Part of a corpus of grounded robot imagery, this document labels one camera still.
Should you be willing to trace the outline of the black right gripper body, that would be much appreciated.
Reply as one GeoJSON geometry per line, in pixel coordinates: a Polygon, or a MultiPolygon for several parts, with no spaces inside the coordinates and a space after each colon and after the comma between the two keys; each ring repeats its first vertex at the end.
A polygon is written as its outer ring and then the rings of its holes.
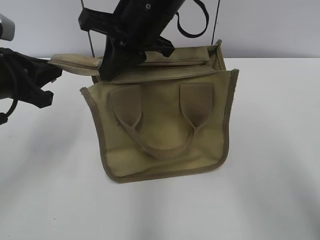
{"type": "Polygon", "coordinates": [[[116,38],[140,51],[155,51],[155,42],[183,0],[121,0],[114,12],[83,8],[78,23],[80,29],[116,38]]]}

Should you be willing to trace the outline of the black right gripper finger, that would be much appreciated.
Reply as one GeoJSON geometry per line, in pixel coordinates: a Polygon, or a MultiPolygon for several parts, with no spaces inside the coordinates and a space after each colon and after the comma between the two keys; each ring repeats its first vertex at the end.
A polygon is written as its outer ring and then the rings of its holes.
{"type": "Polygon", "coordinates": [[[103,81],[112,81],[127,69],[139,65],[145,60],[144,51],[107,36],[103,59],[98,70],[100,78],[103,81]]]}
{"type": "Polygon", "coordinates": [[[175,47],[170,40],[160,36],[154,44],[154,51],[168,58],[175,51],[175,47]]]}

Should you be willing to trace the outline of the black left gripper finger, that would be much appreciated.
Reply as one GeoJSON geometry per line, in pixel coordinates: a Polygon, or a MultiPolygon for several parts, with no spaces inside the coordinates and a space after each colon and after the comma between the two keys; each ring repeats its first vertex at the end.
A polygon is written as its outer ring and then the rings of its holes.
{"type": "Polygon", "coordinates": [[[50,82],[54,82],[62,75],[63,70],[52,65],[46,59],[28,57],[28,75],[33,82],[40,88],[50,82]]]}
{"type": "Polygon", "coordinates": [[[21,89],[21,101],[34,105],[39,109],[52,105],[54,94],[47,90],[44,91],[39,87],[23,87],[21,89]]]}

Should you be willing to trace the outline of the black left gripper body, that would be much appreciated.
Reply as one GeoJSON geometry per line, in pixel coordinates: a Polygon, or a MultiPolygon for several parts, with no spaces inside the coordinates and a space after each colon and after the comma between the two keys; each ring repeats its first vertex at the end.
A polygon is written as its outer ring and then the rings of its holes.
{"type": "Polygon", "coordinates": [[[10,48],[0,49],[0,99],[22,100],[29,93],[26,77],[19,72],[18,68],[28,75],[32,72],[33,57],[24,55],[10,48]]]}

